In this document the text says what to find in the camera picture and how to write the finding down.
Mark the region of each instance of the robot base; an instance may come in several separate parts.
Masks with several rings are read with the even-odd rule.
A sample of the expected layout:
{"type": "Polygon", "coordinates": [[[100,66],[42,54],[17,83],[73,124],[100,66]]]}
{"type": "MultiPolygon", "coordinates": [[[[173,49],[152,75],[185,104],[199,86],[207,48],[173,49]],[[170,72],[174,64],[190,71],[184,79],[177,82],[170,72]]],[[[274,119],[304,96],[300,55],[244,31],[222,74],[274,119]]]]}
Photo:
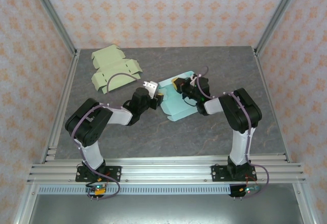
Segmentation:
{"type": "Polygon", "coordinates": [[[236,166],[229,157],[227,165],[211,166],[211,176],[213,182],[245,182],[247,180],[257,180],[254,166],[248,163],[236,166]]]}
{"type": "MultiPolygon", "coordinates": [[[[108,175],[109,177],[114,178],[116,181],[120,182],[121,174],[122,174],[122,167],[121,166],[104,166],[104,167],[102,167],[100,173],[102,173],[104,175],[108,175]]],[[[76,182],[97,182],[98,178],[100,178],[100,176],[94,174],[84,164],[77,167],[77,173],[76,173],[76,178],[75,178],[76,182]]]]}

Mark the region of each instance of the black mounting plate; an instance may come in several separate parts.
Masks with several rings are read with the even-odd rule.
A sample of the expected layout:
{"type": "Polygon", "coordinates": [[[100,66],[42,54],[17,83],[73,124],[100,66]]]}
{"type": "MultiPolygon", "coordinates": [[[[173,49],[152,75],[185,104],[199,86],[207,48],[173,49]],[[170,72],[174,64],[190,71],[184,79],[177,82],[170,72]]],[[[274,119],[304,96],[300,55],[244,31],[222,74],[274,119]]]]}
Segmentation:
{"type": "MultiPolygon", "coordinates": [[[[255,172],[255,167],[250,166],[250,168],[246,171],[246,175],[257,180],[256,174],[253,174],[253,172],[255,172]]],[[[246,181],[245,177],[242,179],[233,179],[227,170],[227,165],[211,166],[211,176],[213,182],[245,182],[246,181]]]]}
{"type": "MultiPolygon", "coordinates": [[[[121,166],[105,166],[104,174],[108,174],[109,177],[114,178],[116,181],[120,182],[122,175],[121,166]]],[[[98,180],[98,175],[94,175],[86,166],[81,165],[77,167],[76,182],[96,182],[98,180]]]]}

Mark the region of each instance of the wall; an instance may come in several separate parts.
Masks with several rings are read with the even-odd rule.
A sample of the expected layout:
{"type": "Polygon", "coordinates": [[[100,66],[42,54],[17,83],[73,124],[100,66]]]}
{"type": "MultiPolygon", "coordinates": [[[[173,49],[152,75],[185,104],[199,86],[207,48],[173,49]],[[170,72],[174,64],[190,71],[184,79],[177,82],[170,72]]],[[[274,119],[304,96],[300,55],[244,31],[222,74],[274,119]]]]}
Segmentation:
{"type": "Polygon", "coordinates": [[[260,57],[292,160],[327,220],[327,0],[294,0],[260,57]]]}
{"type": "Polygon", "coordinates": [[[281,0],[51,0],[77,48],[256,46],[281,0]]]}
{"type": "Polygon", "coordinates": [[[39,0],[0,0],[1,223],[41,158],[70,60],[39,0]]]}

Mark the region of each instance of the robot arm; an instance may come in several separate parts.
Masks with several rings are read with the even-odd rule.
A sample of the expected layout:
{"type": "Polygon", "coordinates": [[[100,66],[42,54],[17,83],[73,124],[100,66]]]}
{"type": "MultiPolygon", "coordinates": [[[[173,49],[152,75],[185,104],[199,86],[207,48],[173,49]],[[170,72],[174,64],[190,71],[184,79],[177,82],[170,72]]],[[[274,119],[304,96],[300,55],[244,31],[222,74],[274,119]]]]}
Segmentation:
{"type": "Polygon", "coordinates": [[[242,181],[245,175],[252,176],[254,167],[249,165],[247,158],[252,135],[262,118],[262,113],[249,94],[243,88],[233,92],[250,117],[250,141],[247,145],[249,124],[245,114],[232,96],[224,94],[218,98],[210,97],[208,79],[197,77],[196,74],[191,78],[176,78],[172,82],[177,92],[182,94],[183,99],[188,97],[197,101],[197,109],[202,115],[208,116],[224,111],[228,123],[233,129],[232,150],[228,157],[226,170],[233,181],[242,181]]]}
{"type": "MultiPolygon", "coordinates": [[[[136,123],[141,114],[148,108],[157,109],[163,101],[163,95],[157,93],[158,84],[155,82],[144,82],[144,87],[139,87],[134,92],[131,100],[126,101],[123,106],[113,108],[103,106],[88,115],[76,130],[74,140],[79,144],[84,154],[85,161],[89,166],[101,173],[105,173],[105,161],[100,154],[98,138],[107,124],[121,124],[131,126],[136,123]]],[[[72,135],[74,128],[82,117],[99,102],[90,98],[82,104],[77,111],[67,120],[65,129],[72,135]]]]}

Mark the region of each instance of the light blue cardboard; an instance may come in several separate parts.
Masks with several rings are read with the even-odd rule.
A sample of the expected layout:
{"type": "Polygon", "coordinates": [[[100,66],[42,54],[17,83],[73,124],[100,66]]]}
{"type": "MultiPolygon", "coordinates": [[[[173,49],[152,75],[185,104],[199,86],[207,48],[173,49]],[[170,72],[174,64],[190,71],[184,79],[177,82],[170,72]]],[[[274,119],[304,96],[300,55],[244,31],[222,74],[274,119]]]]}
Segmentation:
{"type": "MultiPolygon", "coordinates": [[[[174,89],[174,86],[171,82],[171,80],[176,77],[187,78],[191,77],[193,74],[194,72],[192,71],[185,72],[159,83],[159,93],[164,94],[164,99],[161,103],[161,108],[164,113],[169,115],[167,118],[173,122],[185,118],[198,111],[196,107],[190,106],[183,101],[182,94],[179,94],[174,89]]],[[[195,100],[190,100],[189,98],[185,98],[185,101],[191,105],[196,104],[195,100]]]]}

